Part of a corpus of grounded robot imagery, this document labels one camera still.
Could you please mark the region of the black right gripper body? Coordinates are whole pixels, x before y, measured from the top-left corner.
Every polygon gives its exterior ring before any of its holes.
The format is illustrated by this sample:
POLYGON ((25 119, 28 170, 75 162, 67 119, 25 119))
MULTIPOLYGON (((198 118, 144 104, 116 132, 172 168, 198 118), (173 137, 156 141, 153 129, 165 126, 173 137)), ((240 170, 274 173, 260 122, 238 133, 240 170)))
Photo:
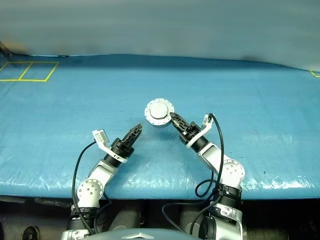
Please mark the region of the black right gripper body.
POLYGON ((185 145, 187 145, 189 141, 194 138, 200 131, 201 128, 194 121, 192 121, 189 127, 180 134, 180 140, 185 145))

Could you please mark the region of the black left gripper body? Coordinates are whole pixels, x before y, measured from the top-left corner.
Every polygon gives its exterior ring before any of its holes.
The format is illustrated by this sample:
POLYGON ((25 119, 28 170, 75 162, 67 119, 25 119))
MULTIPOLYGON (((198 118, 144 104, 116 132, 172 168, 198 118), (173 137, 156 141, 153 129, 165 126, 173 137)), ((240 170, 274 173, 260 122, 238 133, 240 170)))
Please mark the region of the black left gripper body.
POLYGON ((111 150, 117 154, 118 156, 126 159, 132 155, 134 152, 133 144, 134 140, 121 140, 120 138, 116 138, 111 144, 111 150))

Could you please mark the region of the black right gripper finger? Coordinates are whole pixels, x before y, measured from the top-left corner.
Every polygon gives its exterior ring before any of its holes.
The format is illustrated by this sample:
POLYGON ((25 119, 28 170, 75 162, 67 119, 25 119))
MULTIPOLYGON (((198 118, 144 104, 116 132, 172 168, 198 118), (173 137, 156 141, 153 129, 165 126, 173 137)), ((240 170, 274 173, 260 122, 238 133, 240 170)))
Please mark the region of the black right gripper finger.
POLYGON ((183 117, 175 112, 170 113, 171 122, 180 134, 188 134, 190 124, 183 117))
POLYGON ((190 126, 181 115, 175 112, 171 113, 171 121, 175 128, 188 128, 190 126))

